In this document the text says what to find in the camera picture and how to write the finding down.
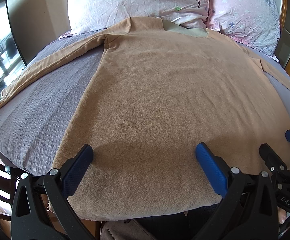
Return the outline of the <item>tan fleece long-sleeve shirt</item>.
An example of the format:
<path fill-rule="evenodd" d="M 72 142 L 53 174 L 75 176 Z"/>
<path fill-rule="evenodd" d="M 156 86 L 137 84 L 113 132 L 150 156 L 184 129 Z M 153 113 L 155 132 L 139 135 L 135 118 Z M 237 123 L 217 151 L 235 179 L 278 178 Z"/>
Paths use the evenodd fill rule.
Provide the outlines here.
<path fill-rule="evenodd" d="M 157 18 L 128 18 L 33 63 L 3 91 L 0 110 L 100 45 L 97 70 L 51 165 L 59 168 L 92 146 L 93 162 L 68 199 L 80 218 L 168 215 L 219 202 L 195 159 L 200 142 L 251 174 L 266 168 L 259 156 L 266 143 L 290 169 L 290 116 L 263 71 L 289 91 L 290 81 L 225 35 L 177 33 Z M 150 175 L 145 169 L 156 156 L 185 171 Z"/>

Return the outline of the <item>grey textured bed sheet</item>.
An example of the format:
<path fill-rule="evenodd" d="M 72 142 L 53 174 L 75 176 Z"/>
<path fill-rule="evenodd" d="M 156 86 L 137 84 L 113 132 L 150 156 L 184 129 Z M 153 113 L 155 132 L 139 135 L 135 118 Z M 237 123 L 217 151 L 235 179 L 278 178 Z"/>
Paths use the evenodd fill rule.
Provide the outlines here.
<path fill-rule="evenodd" d="M 47 45 L 29 66 L 91 36 L 92 33 L 87 33 L 55 40 Z M 234 43 L 247 50 L 247 54 L 255 53 L 266 66 L 280 72 L 284 79 L 290 81 L 288 74 L 276 61 L 255 49 Z M 6 165 L 18 167 L 32 175 L 43 175 L 49 171 L 66 127 L 97 70 L 102 51 L 103 47 L 100 45 L 52 71 L 29 85 L 0 110 L 0 158 Z M 274 76 L 265 71 L 263 74 L 277 90 L 290 116 L 290 91 Z M 172 164 L 168 164 L 166 160 L 163 163 L 159 157 L 162 156 L 156 156 L 155 160 L 150 159 L 154 161 L 150 168 L 146 168 L 145 163 L 140 163 L 141 167 L 146 168 L 145 171 L 150 175 L 170 175 L 173 174 L 173 170 L 185 171 L 185 168 L 172 168 Z"/>

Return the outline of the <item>pink floral pillow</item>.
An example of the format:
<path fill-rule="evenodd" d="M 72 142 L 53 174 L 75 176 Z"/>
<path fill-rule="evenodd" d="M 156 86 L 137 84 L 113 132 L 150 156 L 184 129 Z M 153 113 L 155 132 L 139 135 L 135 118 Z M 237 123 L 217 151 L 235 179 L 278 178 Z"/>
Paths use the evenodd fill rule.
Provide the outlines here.
<path fill-rule="evenodd" d="M 210 0 L 206 26 L 276 60 L 281 35 L 275 0 Z"/>

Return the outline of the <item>white floral pillow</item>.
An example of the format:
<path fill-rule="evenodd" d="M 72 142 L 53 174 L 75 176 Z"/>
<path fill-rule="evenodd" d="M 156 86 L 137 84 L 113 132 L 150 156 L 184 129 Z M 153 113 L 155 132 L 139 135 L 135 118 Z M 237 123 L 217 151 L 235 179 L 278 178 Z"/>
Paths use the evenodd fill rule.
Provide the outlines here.
<path fill-rule="evenodd" d="M 68 0 L 71 34 L 109 28 L 129 17 L 156 17 L 204 28 L 209 0 Z"/>

